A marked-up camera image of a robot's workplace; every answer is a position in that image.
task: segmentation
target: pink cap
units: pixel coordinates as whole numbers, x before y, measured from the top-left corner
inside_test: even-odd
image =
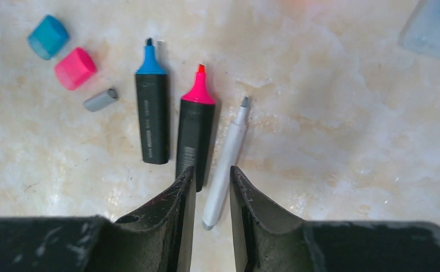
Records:
[[[54,70],[61,85],[73,91],[96,73],[96,66],[88,53],[77,47],[56,64]]]

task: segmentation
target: felt tip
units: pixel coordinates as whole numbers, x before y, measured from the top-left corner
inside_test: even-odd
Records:
[[[248,108],[249,104],[250,104],[250,99],[248,98],[248,96],[245,96],[243,98],[243,101],[241,101],[241,107]]]
[[[205,230],[207,230],[207,231],[212,230],[213,227],[214,227],[214,226],[208,226],[208,225],[206,225],[204,221],[202,221],[202,225],[203,225],[203,228],[204,228]]]

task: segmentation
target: blue highlighter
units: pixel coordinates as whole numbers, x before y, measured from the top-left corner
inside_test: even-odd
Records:
[[[144,61],[135,73],[135,83],[143,161],[165,164],[170,157],[168,75],[156,60],[151,38],[146,40]]]

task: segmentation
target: barcode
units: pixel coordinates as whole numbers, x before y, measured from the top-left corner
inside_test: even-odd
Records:
[[[195,149],[192,147],[183,148],[183,158],[181,159],[181,172],[188,166],[195,165]]]

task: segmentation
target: highlighter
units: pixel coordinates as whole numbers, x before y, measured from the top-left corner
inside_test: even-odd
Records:
[[[227,136],[223,142],[220,159],[216,165],[210,192],[203,210],[203,228],[207,231],[211,230],[220,219],[221,208],[227,197],[228,185],[230,184],[230,168],[236,164],[241,143],[245,136],[248,105],[248,97],[243,98],[236,118],[228,126]]]
[[[214,115],[215,101],[206,88],[204,66],[199,65],[193,88],[181,97],[176,158],[176,177],[188,166],[195,167],[197,192],[206,178]]]
[[[146,40],[144,52],[143,65],[135,74],[143,161],[165,164],[170,157],[168,76],[156,61],[151,38]]]

